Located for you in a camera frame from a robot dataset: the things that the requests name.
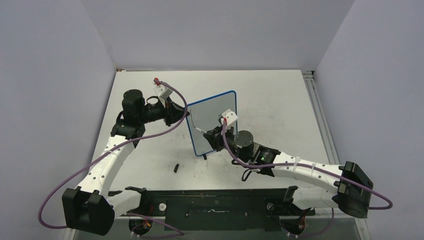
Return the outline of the white marker pen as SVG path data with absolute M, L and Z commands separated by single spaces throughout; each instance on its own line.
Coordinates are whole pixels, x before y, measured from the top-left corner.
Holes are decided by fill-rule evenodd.
M 204 130 L 202 130 L 202 129 L 198 128 L 198 127 L 194 127 L 194 128 L 195 128 L 197 131 L 201 132 L 202 134 L 206 133 L 206 131 L 204 131 Z

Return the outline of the blue framed whiteboard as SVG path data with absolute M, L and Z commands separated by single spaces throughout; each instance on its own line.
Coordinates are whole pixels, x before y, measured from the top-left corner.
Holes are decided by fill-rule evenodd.
M 195 127 L 207 132 L 221 126 L 219 115 L 227 109 L 237 113 L 237 94 L 234 90 L 188 104 L 186 122 L 195 156 L 203 157 L 214 151 L 203 137 L 203 133 Z

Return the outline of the black marker cap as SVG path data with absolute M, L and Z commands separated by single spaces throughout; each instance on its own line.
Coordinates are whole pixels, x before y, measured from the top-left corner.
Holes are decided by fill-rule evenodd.
M 179 164 L 179 163 L 177 163 L 177 164 L 175 165 L 174 169 L 173 169 L 173 172 L 174 172 L 174 173 L 177 173 L 177 172 L 178 172 L 179 167 L 180 167 L 180 164 Z

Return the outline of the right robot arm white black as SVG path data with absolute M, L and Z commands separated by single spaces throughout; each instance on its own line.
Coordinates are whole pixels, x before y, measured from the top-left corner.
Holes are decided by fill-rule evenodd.
M 233 128 L 223 131 L 222 126 L 217 126 L 202 136 L 213 150 L 227 150 L 232 162 L 248 171 L 309 184 L 286 190 L 282 205 L 289 214 L 308 208 L 338 208 L 354 218 L 368 216 L 374 184 L 354 162 L 325 164 L 291 156 L 254 142 L 246 130 L 234 134 Z

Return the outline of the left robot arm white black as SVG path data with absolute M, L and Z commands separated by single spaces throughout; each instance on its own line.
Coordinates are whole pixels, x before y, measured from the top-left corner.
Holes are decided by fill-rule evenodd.
M 123 94 L 122 111 L 101 156 L 91 163 L 86 177 L 62 195 L 67 228 L 104 236 L 116 218 L 129 211 L 141 216 L 149 210 L 149 201 L 140 189 L 125 189 L 114 196 L 109 196 L 109 191 L 124 161 L 140 140 L 147 139 L 146 124 L 163 120 L 166 126 L 176 127 L 187 115 L 186 106 L 171 100 L 174 89 L 157 85 L 154 91 L 156 103 L 148 103 L 138 89 Z

